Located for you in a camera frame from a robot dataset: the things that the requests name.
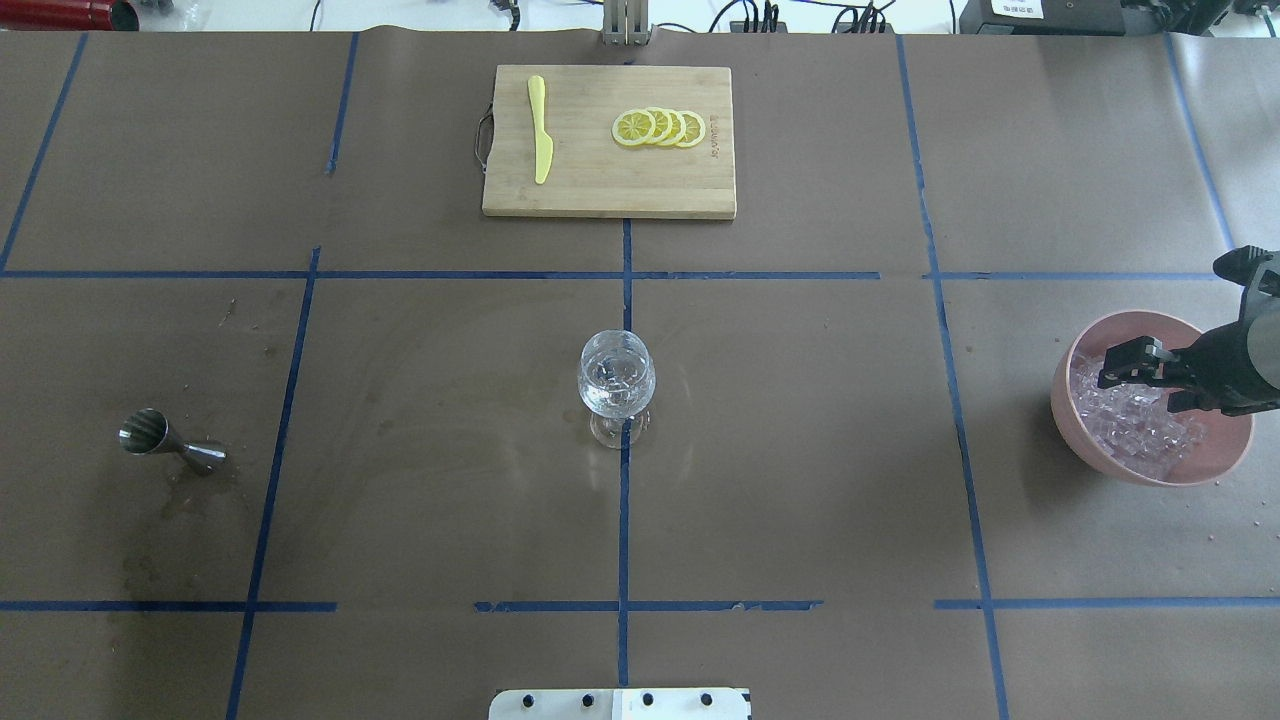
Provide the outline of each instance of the pink bowl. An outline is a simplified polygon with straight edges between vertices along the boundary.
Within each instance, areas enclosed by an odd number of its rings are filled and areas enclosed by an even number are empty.
[[[1140,486],[1185,488],[1204,484],[1230,471],[1240,464],[1244,454],[1249,451],[1249,443],[1253,442],[1253,416],[1251,415],[1228,418],[1221,413],[1189,410],[1188,413],[1208,429],[1208,437],[1192,450],[1187,460],[1174,468],[1167,480],[1148,478],[1125,468],[1084,429],[1079,410],[1075,407],[1075,400],[1071,397],[1070,378],[1068,377],[1071,355],[1079,350],[1091,357],[1101,356],[1106,354],[1108,347],[1144,334],[1160,338],[1165,347],[1176,350],[1196,342],[1201,331],[1178,318],[1148,310],[1115,313],[1085,328],[1062,355],[1062,361],[1059,363],[1057,373],[1053,375],[1053,389],[1050,393],[1053,420],[1057,423],[1059,432],[1062,433],[1062,439],[1094,470]]]

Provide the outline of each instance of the cutting board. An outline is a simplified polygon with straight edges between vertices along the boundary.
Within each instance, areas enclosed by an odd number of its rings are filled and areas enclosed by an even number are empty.
[[[529,77],[547,81],[550,174],[534,182]],[[689,149],[622,147],[613,119],[634,108],[692,110],[707,137]],[[728,68],[498,65],[485,215],[682,218],[737,214],[733,88]]]

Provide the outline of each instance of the yellow knife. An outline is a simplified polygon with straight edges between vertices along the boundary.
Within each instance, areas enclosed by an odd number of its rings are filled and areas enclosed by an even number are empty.
[[[534,110],[534,182],[543,184],[547,182],[547,173],[552,172],[552,152],[556,145],[552,136],[547,135],[547,82],[543,76],[529,78],[529,105]]]

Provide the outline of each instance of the red object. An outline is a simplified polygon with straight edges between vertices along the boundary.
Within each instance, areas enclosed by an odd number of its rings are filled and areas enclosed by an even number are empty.
[[[138,29],[127,0],[0,0],[0,27],[9,29]]]

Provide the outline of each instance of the metal jigger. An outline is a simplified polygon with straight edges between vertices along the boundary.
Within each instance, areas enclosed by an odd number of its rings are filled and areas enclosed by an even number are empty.
[[[131,455],[177,452],[197,475],[211,475],[227,460],[227,446],[211,439],[186,442],[169,425],[163,413],[152,407],[138,410],[120,428],[120,447]]]

